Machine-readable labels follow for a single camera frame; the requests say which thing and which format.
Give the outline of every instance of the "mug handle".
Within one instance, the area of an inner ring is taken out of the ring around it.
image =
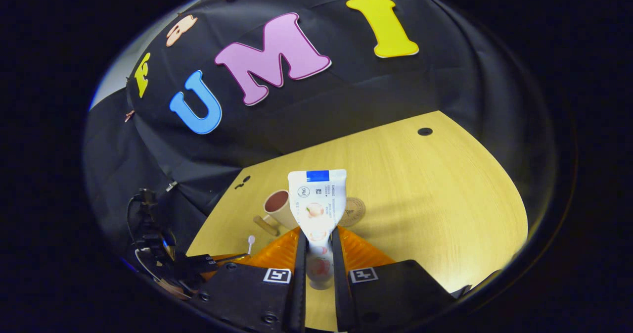
[[[262,229],[265,230],[268,234],[271,234],[271,236],[279,235],[279,231],[272,225],[268,224],[264,219],[262,219],[262,217],[255,216],[255,218],[253,218],[253,222],[262,227]]]

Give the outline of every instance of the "yellow letter i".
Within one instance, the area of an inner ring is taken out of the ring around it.
[[[391,0],[348,0],[346,5],[360,11],[369,22],[378,44],[373,52],[378,57],[398,57],[415,55],[420,51],[418,44],[407,37],[402,24],[396,17]]]

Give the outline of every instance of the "black cloth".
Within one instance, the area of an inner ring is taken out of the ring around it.
[[[163,189],[175,180],[204,215],[245,166],[434,110],[492,153],[523,198],[529,225],[535,223],[549,204],[556,158],[542,96],[520,62],[483,27],[439,0],[393,0],[395,15],[420,51],[378,58],[368,22],[346,1],[201,0],[174,15],[142,54],[151,53],[143,98],[134,79],[141,56],[122,91],[127,102],[117,92],[90,112],[89,193],[108,236],[122,237],[113,213],[122,212],[138,186]],[[231,42],[263,49],[263,26],[289,12],[299,15],[303,33],[332,65],[293,81],[282,61],[283,87],[255,78],[270,92],[246,106],[240,85],[215,64],[215,56]],[[198,18],[194,27],[167,48],[167,32],[190,14]],[[202,101],[184,88],[197,70],[223,110],[219,126],[205,135],[169,108],[174,94],[183,92],[196,114],[206,114]],[[131,109],[136,114],[123,123]],[[320,114],[323,121],[314,126],[305,121],[307,114]],[[111,138],[120,142],[116,153],[106,151],[116,143]]]

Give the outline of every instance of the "orange letter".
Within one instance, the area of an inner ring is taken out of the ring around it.
[[[167,33],[167,47],[172,46],[174,42],[181,38],[183,33],[186,33],[194,24],[196,24],[197,18],[194,19],[193,15],[187,15],[180,20],[172,29]]]
[[[346,6],[360,11],[369,22],[378,44],[373,52],[378,57],[398,57],[415,55],[420,50],[418,44],[407,37],[402,24],[396,17],[391,0],[348,0]]]

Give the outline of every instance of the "blue label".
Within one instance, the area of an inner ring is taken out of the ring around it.
[[[308,182],[323,182],[330,180],[330,171],[306,171]]]

